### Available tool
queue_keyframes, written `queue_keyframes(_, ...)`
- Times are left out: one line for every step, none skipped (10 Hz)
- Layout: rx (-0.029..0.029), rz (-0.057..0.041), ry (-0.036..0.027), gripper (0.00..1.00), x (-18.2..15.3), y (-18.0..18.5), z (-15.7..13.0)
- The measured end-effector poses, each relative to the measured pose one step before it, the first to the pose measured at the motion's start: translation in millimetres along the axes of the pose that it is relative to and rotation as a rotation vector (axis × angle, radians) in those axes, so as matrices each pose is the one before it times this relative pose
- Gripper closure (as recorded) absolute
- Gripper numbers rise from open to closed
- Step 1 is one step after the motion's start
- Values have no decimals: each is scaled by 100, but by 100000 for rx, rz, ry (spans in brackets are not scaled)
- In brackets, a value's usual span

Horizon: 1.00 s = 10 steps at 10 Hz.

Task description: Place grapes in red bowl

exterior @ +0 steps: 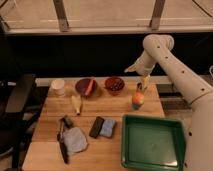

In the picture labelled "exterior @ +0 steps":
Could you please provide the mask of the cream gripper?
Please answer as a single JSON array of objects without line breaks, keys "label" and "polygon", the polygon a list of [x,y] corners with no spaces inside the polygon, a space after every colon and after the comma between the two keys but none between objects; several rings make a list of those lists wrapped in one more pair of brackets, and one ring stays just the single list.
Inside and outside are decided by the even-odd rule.
[{"label": "cream gripper", "polygon": [[141,84],[142,84],[142,90],[145,90],[148,87],[149,84],[149,78],[150,78],[150,69],[145,66],[142,62],[135,62],[134,65],[129,66],[124,70],[125,73],[128,72],[137,72],[139,75],[141,75]]}]

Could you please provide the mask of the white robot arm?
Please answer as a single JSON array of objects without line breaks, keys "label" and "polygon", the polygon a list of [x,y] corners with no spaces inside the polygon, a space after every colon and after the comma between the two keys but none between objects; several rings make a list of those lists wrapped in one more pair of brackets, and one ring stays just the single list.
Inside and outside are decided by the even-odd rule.
[{"label": "white robot arm", "polygon": [[156,63],[161,66],[193,110],[184,171],[213,171],[213,87],[178,60],[173,47],[172,36],[150,34],[143,40],[142,55],[125,71],[144,79]]}]

